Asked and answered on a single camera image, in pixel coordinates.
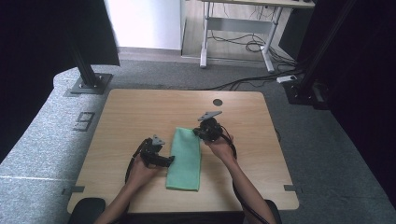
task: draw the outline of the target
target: wall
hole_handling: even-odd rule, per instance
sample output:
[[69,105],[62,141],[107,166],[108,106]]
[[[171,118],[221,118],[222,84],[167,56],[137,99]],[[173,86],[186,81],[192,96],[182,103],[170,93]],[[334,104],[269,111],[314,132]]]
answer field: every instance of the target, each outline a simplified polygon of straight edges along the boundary
[[184,0],[105,0],[105,3],[118,47],[181,49]]

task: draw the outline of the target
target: person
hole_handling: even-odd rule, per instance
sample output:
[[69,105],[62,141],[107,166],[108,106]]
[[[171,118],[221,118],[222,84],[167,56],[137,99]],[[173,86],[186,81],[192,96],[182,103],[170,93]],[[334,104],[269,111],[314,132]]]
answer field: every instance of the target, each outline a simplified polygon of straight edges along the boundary
[[[245,202],[268,223],[276,224],[275,217],[269,205],[242,171],[237,159],[233,156],[233,151],[227,141],[221,137],[214,142],[205,141],[205,144],[210,147],[213,154],[215,154],[215,156],[217,156],[227,167],[237,191]],[[150,179],[160,171],[160,169],[162,168],[146,167],[140,156],[137,155],[126,184],[122,187],[120,193],[116,196],[113,202],[95,221],[95,224],[107,224],[116,220],[125,211],[129,202],[134,199],[138,190],[147,184]],[[249,224],[261,224],[261,222],[245,208],[243,211]]]

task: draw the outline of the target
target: gray carpet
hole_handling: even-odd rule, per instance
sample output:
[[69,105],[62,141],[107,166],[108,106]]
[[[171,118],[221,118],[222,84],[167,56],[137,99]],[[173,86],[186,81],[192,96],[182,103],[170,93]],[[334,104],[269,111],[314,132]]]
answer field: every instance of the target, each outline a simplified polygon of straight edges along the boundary
[[[197,90],[268,75],[257,67],[214,64],[203,70],[197,63],[175,62],[121,61],[121,67],[93,69],[114,75],[106,92],[66,97],[78,70],[59,74],[48,101],[1,163],[0,223],[67,222],[70,189],[111,89]],[[290,105],[274,81],[238,90],[264,94],[280,133],[300,201],[297,210],[280,211],[283,223],[396,223],[387,195],[330,111]],[[94,113],[87,132],[73,131],[81,112]]]

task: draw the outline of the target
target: table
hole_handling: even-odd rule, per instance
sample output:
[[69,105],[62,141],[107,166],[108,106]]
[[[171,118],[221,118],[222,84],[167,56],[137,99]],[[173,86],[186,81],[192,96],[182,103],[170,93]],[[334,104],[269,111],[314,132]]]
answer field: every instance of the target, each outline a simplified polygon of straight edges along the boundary
[[[219,99],[222,105],[213,101]],[[251,91],[113,90],[108,95],[74,192],[71,213],[82,198],[99,197],[110,204],[124,183],[129,161],[141,144],[157,134],[169,156],[176,127],[195,128],[206,111],[221,110],[217,121],[234,135],[240,166],[266,199],[278,209],[296,209],[295,191],[265,100]],[[130,212],[240,211],[230,175],[222,162],[201,144],[201,186],[198,192],[165,188],[166,169],[156,175],[134,198]]]
[[[201,48],[201,61],[200,67],[206,68],[207,59],[207,31],[231,31],[253,34],[268,34],[265,45],[262,47],[262,57],[264,58],[265,65],[269,73],[274,73],[274,67],[271,62],[268,50],[271,47],[271,42],[274,38],[275,30],[279,22],[280,14],[283,7],[293,8],[312,8],[315,4],[310,1],[309,3],[293,0],[201,0],[205,2],[204,6],[204,42]],[[237,20],[228,18],[210,17],[210,3],[227,3],[227,4],[240,4],[240,5],[256,5],[276,7],[275,16],[272,21],[250,21],[250,20]]]

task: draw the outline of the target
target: green cloth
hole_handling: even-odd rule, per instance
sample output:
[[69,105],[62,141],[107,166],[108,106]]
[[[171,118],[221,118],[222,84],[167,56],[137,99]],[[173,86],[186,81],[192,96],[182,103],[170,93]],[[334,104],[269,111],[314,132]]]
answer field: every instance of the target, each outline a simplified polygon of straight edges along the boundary
[[167,189],[198,191],[201,173],[200,140],[191,129],[176,128],[171,147],[175,160],[168,168]]

